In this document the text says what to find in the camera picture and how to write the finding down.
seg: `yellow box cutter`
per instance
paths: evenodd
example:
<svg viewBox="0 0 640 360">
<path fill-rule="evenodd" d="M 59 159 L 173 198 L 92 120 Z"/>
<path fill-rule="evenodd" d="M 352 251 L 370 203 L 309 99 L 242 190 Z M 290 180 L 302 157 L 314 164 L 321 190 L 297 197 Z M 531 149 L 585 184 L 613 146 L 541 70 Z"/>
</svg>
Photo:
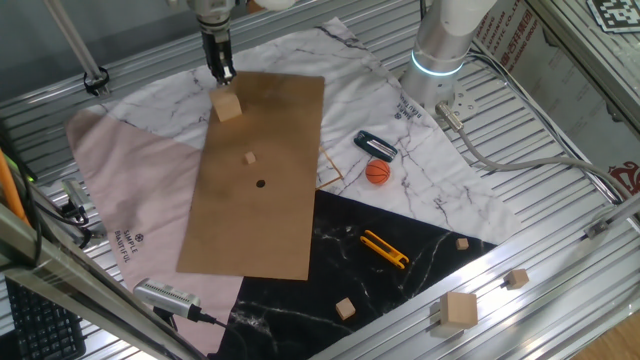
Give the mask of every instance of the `yellow box cutter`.
<svg viewBox="0 0 640 360">
<path fill-rule="evenodd" d="M 360 241 L 400 269 L 404 269 L 405 264 L 409 264 L 409 258 L 369 230 L 364 232 L 364 236 L 360 236 Z"/>
</svg>

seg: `white marble cloth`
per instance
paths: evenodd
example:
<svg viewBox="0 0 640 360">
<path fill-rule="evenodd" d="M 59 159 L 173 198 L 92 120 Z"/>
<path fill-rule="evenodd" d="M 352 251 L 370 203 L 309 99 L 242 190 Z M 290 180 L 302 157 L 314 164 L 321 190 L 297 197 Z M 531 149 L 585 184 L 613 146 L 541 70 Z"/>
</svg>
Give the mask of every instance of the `white marble cloth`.
<svg viewBox="0 0 640 360">
<path fill-rule="evenodd" d="M 493 244 L 519 229 L 513 213 L 433 118 L 338 19 L 243 51 L 234 63 L 244 71 L 325 78 L 321 143 L 345 178 L 324 190 Z M 110 115 L 201 149 L 211 110 L 208 92 L 215 87 L 201 66 L 145 86 L 112 107 Z M 364 175 L 372 157 L 353 143 L 359 130 L 398 149 L 383 186 Z M 322 157 L 318 178 L 319 183 L 335 178 Z"/>
</svg>

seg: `black keyboard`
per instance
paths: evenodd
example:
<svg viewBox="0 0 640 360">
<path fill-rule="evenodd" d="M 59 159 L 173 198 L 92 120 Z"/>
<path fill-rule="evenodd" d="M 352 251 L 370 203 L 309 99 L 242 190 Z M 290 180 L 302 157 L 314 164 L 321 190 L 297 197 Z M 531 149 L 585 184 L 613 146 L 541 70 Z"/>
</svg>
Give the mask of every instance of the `black keyboard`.
<svg viewBox="0 0 640 360">
<path fill-rule="evenodd" d="M 70 360 L 84 355 L 77 315 L 20 284 L 6 282 L 21 360 Z"/>
</svg>

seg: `mini basketball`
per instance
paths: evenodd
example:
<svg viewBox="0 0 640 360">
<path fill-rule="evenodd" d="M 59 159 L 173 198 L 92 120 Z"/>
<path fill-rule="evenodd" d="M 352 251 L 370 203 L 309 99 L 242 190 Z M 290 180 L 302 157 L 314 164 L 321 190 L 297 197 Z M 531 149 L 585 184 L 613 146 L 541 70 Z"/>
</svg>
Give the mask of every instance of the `mini basketball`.
<svg viewBox="0 0 640 360">
<path fill-rule="evenodd" d="M 389 164 L 386 162 L 382 160 L 373 160 L 367 165 L 365 173 L 369 182 L 376 185 L 382 185 L 389 180 L 389 176 L 391 176 L 391 169 L 389 169 Z"/>
</svg>

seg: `pink cloth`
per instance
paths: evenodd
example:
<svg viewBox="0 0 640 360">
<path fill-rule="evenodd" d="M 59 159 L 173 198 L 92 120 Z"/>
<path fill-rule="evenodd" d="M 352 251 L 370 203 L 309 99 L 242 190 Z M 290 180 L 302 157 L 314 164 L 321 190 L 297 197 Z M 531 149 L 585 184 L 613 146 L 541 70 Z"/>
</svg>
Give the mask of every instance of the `pink cloth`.
<svg viewBox="0 0 640 360">
<path fill-rule="evenodd" d="M 150 277 L 199 296 L 202 308 L 226 323 L 242 277 L 175 271 L 200 150 L 89 111 L 69 120 L 66 130 L 127 287 Z M 218 351 L 221 327 L 175 318 L 197 349 Z"/>
</svg>

